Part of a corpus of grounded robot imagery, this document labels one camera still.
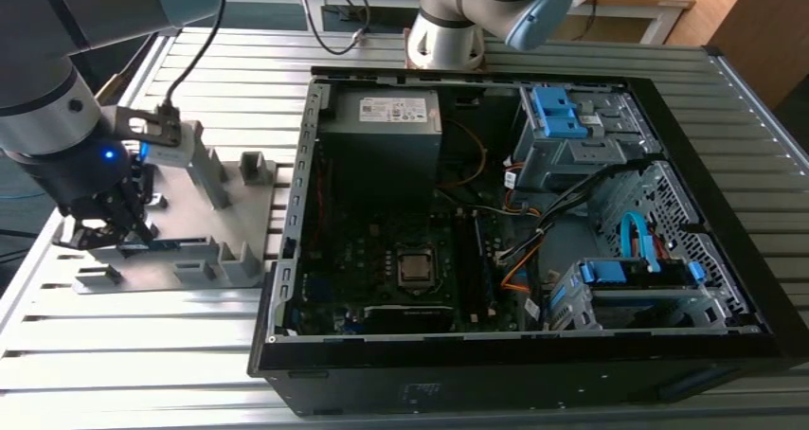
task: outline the wire bundle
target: wire bundle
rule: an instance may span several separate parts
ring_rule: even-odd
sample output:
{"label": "wire bundle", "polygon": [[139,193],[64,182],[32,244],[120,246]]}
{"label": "wire bundle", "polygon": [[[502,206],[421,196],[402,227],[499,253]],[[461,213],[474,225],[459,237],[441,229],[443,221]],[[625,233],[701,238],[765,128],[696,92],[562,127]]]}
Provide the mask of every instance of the wire bundle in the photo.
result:
{"label": "wire bundle", "polygon": [[[345,1],[349,3],[350,6],[355,7],[351,0],[345,0]],[[306,20],[308,22],[308,26],[312,29],[312,34],[315,35],[315,40],[318,40],[318,44],[320,44],[320,47],[329,52],[329,54],[334,54],[335,56],[345,55],[362,42],[363,35],[366,34],[366,32],[369,32],[369,27],[370,27],[370,3],[369,3],[369,0],[363,0],[363,4],[366,5],[366,25],[354,33],[354,38],[351,39],[351,43],[349,44],[349,46],[341,50],[335,50],[331,47],[329,47],[329,45],[326,44],[326,42],[323,41],[323,39],[320,37],[320,34],[318,33],[318,28],[315,27],[315,20],[312,19],[312,12],[308,8],[308,0],[300,0],[300,4],[303,5],[303,13],[306,15]]]}

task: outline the power cable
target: power cable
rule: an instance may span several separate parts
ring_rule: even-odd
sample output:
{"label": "power cable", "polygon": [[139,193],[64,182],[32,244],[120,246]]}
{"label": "power cable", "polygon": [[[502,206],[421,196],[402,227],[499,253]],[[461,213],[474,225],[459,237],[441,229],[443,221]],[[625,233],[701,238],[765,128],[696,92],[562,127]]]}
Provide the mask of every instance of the power cable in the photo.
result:
{"label": "power cable", "polygon": [[168,87],[168,91],[166,91],[166,99],[163,100],[163,105],[167,107],[174,106],[172,97],[175,96],[175,91],[178,90],[178,87],[182,84],[182,82],[186,81],[186,78],[188,78],[188,75],[191,74],[195,67],[198,66],[198,63],[200,62],[200,59],[203,58],[203,55],[207,52],[207,49],[211,47],[211,44],[214,43],[214,39],[216,38],[216,34],[219,33],[219,28],[223,25],[223,17],[226,16],[226,4],[227,4],[227,0],[219,1],[219,11],[216,12],[216,20],[214,21],[214,28],[211,28],[211,33],[207,36],[207,40],[204,41],[204,44],[202,45],[198,55],[194,57],[194,60],[186,67],[186,70],[179,74],[178,79],[175,80],[175,82],[172,82],[172,85]]}
{"label": "power cable", "polygon": [[306,15],[306,20],[308,22],[308,26],[310,26],[310,28],[312,28],[312,34],[315,35],[315,40],[318,40],[318,44],[326,50],[326,52],[329,52],[329,54],[334,54],[335,56],[343,56],[362,42],[363,36],[369,32],[369,27],[370,27],[370,3],[369,3],[369,0],[363,0],[363,3],[366,4],[366,25],[361,29],[358,29],[357,32],[354,32],[354,37],[351,38],[351,43],[349,44],[349,46],[341,50],[335,50],[329,47],[329,45],[323,41],[323,38],[320,37],[320,34],[318,33],[318,28],[315,27],[315,20],[312,19],[312,12],[308,7],[308,0],[300,0],[300,4],[303,5],[303,13]]}

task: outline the motherboard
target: motherboard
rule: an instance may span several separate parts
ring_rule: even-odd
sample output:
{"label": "motherboard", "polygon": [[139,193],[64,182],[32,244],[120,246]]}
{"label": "motherboard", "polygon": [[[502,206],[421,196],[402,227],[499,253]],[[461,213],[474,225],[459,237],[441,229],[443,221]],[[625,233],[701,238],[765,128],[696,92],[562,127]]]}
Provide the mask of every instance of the motherboard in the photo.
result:
{"label": "motherboard", "polygon": [[498,215],[455,211],[337,214],[304,260],[300,333],[515,331],[495,295]]}

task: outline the table leg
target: table leg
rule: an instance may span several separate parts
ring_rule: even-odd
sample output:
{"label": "table leg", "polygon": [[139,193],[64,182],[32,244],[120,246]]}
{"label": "table leg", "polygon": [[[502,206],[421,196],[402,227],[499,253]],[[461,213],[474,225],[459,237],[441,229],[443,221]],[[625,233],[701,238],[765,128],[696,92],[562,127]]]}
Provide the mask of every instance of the table leg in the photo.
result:
{"label": "table leg", "polygon": [[664,7],[657,17],[646,28],[646,33],[641,39],[644,45],[662,45],[666,42],[666,38],[674,29],[674,25],[678,22],[680,14],[682,9],[677,7]]}

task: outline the metal work table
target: metal work table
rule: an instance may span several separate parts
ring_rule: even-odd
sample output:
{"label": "metal work table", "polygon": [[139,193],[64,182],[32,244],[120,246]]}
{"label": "metal work table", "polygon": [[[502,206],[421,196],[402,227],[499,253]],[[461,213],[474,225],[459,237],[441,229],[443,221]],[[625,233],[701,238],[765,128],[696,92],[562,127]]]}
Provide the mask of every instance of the metal work table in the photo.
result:
{"label": "metal work table", "polygon": [[[152,108],[207,35],[190,28],[160,38],[123,102]],[[327,34],[338,45],[349,35]],[[609,74],[654,79],[702,160],[809,320],[809,161],[745,85],[698,48],[550,44],[518,53],[489,43],[491,71]],[[244,149],[275,160],[278,180],[267,260],[272,260],[288,197],[291,163],[311,65],[395,67],[399,36],[374,35],[335,58],[307,32],[223,30],[176,105],[206,126],[223,159]],[[259,290],[79,296],[43,229],[0,301],[0,416],[11,428],[228,428],[248,426],[654,428],[720,424],[737,430],[809,426],[809,376],[742,379],[672,405],[537,410],[479,415],[299,419],[263,380],[247,376]]]}

